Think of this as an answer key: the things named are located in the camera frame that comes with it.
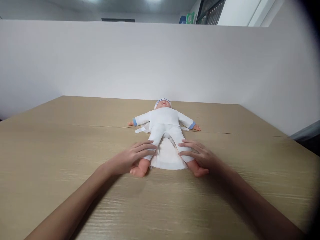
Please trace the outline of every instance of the baby doll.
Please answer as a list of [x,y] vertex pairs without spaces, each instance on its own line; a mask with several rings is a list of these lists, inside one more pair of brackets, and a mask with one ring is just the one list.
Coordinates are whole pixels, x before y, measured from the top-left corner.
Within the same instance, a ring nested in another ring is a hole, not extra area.
[[[192,119],[172,109],[171,102],[166,98],[162,98],[156,102],[153,111],[135,117],[133,122],[129,122],[128,125],[139,126],[150,122],[149,129],[151,134],[149,140],[153,140],[153,145],[158,146],[162,137],[172,138],[179,152],[191,151],[189,147],[180,147],[178,145],[185,139],[182,135],[179,121],[189,129],[201,131],[201,128]],[[181,157],[196,177],[201,177],[209,172],[208,169],[200,167],[194,158],[190,156]],[[143,177],[150,166],[151,158],[152,155],[142,158],[139,166],[133,168],[130,173],[137,177]]]

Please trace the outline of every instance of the table surface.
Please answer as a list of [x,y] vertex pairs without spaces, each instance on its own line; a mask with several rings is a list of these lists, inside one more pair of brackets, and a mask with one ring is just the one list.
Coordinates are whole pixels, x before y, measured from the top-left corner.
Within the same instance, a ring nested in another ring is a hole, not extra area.
[[[126,124],[155,101],[62,96],[0,122],[0,239],[23,239],[103,162],[148,138]],[[318,157],[235,104],[173,102],[202,132],[184,131],[230,164],[305,230]],[[212,187],[189,170],[120,177],[76,239],[256,239]]]

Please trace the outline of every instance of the white wall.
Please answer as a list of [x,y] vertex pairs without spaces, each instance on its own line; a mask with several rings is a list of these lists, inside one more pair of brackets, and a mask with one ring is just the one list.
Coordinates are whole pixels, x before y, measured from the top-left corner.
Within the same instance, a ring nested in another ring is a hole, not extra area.
[[0,0],[3,19],[86,21],[82,14],[42,0]]
[[239,103],[263,69],[264,28],[2,20],[0,32],[1,119],[60,95]]
[[288,135],[320,119],[316,45],[291,2],[268,28],[2,20],[0,32],[2,119],[60,95],[242,103]]
[[218,25],[248,26],[260,0],[226,0]]
[[319,49],[293,1],[285,1],[266,30],[265,69],[242,105],[292,135],[320,119]]

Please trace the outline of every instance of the white hat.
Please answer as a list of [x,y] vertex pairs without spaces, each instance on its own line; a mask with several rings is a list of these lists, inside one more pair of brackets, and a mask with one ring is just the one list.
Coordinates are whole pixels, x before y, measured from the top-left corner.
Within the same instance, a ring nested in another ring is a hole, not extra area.
[[167,101],[168,103],[170,103],[170,106],[172,107],[172,105],[171,105],[171,102],[170,102],[170,100],[169,99],[166,99],[166,98],[161,98],[161,99],[159,99],[157,102],[156,102],[156,105],[154,105],[154,109],[156,109],[156,107],[157,107],[157,105],[158,105],[158,103],[159,102],[161,102],[161,101]]

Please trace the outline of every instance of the white sleeve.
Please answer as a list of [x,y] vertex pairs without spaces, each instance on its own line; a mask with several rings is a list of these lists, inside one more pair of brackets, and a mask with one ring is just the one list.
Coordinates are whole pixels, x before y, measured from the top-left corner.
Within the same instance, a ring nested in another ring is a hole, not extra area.
[[150,122],[150,114],[151,114],[151,111],[150,112],[147,112],[145,114],[142,114],[138,117],[135,117],[133,119],[133,124],[135,126],[139,126],[141,124],[144,124],[144,123],[147,123],[147,122]]
[[183,115],[182,113],[178,112],[178,117],[179,121],[189,129],[192,129],[194,125],[196,125],[196,123],[191,118],[188,118],[186,115]]

